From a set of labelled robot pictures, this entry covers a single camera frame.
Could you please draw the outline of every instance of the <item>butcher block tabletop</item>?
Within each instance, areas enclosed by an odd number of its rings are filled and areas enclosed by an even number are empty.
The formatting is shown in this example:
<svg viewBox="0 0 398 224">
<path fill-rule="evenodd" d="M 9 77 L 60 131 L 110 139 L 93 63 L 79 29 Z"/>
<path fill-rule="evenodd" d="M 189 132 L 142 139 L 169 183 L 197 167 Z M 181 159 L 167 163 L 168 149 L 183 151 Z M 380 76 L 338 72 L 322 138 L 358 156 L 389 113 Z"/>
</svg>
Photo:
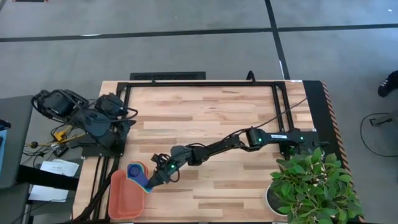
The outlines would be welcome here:
<svg viewBox="0 0 398 224">
<path fill-rule="evenodd" d="M 117 81 L 103 82 L 100 95 L 116 93 L 117 85 Z M 285 85 L 290 106 L 306 99 L 303 82 L 286 81 Z M 279 101 L 284 111 L 281 92 Z M 150 176 L 155 168 L 155 163 L 150 161 L 154 153 L 170 154 L 174 145 L 211 144 L 236 130 L 261 124 L 276 116 L 269 86 L 133 87 L 128 105 L 139 114 L 134 118 L 137 123 L 128 134 L 119 169 L 126 169 L 131 161 L 140 161 L 148 167 Z M 314 130 L 307 100 L 291 112 L 295 128 Z M 283 118 L 285 127 L 288 127 L 286 117 Z M 262 129 L 278 132 L 277 120 Z M 244 135 L 241 140 L 247 143 Z M 264 200 L 272 181 L 270 173 L 279 170 L 276 159 L 283 159 L 279 146 L 269 144 L 256 152 L 232 149 L 209 158 L 200 166 L 185 165 L 180 168 L 177 183 L 160 185 L 146 194 L 141 216 L 123 221 L 286 221 L 285 217 L 274 214 Z M 97 157 L 88 157 L 83 163 L 73 206 L 75 216 L 90 201 L 97 160 Z M 103 196 L 100 218 L 106 213 L 108 190 Z"/>
</svg>

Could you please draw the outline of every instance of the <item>gray table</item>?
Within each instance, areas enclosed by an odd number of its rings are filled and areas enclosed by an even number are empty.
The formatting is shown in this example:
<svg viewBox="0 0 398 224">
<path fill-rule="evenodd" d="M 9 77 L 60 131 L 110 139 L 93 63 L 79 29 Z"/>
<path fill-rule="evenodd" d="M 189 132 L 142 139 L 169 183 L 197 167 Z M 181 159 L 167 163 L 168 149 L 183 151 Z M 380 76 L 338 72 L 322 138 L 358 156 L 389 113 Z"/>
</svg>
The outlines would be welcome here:
<svg viewBox="0 0 398 224">
<path fill-rule="evenodd" d="M 0 172 L 1 223 L 22 223 L 21 215 L 25 212 L 29 184 L 16 184 L 16 179 L 32 114 L 31 98 L 19 96 L 0 99 L 0 119 L 11 123 L 11 129 L 7 130 L 5 159 Z"/>
<path fill-rule="evenodd" d="M 11 123 L 7 130 L 5 158 L 0 172 L 0 189 L 11 187 L 16 183 L 24 150 L 26 134 L 32 115 L 32 96 L 18 96 L 0 99 L 0 119 Z"/>
</svg>

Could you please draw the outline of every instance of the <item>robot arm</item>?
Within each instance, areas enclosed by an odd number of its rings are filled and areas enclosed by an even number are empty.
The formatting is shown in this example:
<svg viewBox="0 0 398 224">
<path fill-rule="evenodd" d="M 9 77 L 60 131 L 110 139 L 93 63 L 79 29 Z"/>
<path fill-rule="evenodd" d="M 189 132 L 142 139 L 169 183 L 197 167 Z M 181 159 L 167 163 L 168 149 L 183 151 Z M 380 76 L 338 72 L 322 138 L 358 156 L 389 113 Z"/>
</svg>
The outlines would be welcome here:
<svg viewBox="0 0 398 224">
<path fill-rule="evenodd" d="M 69 124 L 88 133 L 103 148 L 122 146 L 137 111 L 123 106 L 114 94 L 103 95 L 92 103 L 70 90 L 42 90 L 32 98 L 33 107 L 43 116 Z M 126 119 L 127 110 L 136 112 Z"/>
<path fill-rule="evenodd" d="M 208 146 L 202 144 L 174 146 L 170 151 L 171 156 L 154 154 L 151 160 L 156 162 L 157 166 L 145 188 L 152 189 L 163 183 L 176 182 L 177 180 L 172 180 L 170 176 L 178 172 L 181 166 L 185 164 L 188 164 L 188 166 L 199 166 L 211 156 L 230 149 L 243 149 L 247 152 L 253 152 L 272 143 L 284 142 L 290 146 L 298 146 L 303 143 L 299 129 L 292 129 L 286 133 L 266 133 L 259 128 L 249 128 L 245 129 L 244 132 L 249 141 L 249 146 L 240 141 L 240 134 L 234 134 Z"/>
</svg>

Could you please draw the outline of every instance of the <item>concrete floor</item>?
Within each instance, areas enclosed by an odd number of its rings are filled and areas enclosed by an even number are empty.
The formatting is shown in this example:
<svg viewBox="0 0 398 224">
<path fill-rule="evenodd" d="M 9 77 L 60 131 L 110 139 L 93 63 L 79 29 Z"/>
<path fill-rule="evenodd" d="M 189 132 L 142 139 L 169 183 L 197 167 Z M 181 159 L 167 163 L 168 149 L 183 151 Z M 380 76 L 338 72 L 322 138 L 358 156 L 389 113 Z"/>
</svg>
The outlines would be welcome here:
<svg viewBox="0 0 398 224">
<path fill-rule="evenodd" d="M 271 2 L 278 27 L 398 23 L 395 0 Z M 0 38 L 248 27 L 270 27 L 264 1 L 6 1 L 0 12 Z M 366 221 L 396 223 L 398 159 L 367 151 L 359 124 L 369 113 L 398 109 L 398 92 L 377 96 L 380 82 L 398 69 L 398 30 L 279 35 L 291 79 L 328 85 Z M 94 98 L 103 80 L 127 80 L 131 72 L 206 71 L 208 79 L 229 80 L 253 70 L 258 79 L 282 78 L 270 32 L 0 43 L 0 68 L 1 97 L 68 88 Z M 34 113 L 28 141 L 48 141 L 55 125 Z M 392 134 L 389 126 L 364 129 L 369 145 L 384 154 L 398 154 Z M 80 151 L 71 150 L 64 158 L 77 157 Z M 64 212 L 35 222 L 67 219 Z"/>
</svg>

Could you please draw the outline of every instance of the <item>person's foot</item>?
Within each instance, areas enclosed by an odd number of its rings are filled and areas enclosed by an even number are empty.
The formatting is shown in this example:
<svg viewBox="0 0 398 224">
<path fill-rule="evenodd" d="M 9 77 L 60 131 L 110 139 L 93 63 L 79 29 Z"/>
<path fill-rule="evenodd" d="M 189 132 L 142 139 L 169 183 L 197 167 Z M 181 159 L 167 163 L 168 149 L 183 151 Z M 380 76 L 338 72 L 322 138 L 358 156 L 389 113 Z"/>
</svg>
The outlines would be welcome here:
<svg viewBox="0 0 398 224">
<path fill-rule="evenodd" d="M 398 88 L 398 71 L 392 72 L 380 85 L 379 96 L 386 97 L 392 90 Z"/>
</svg>

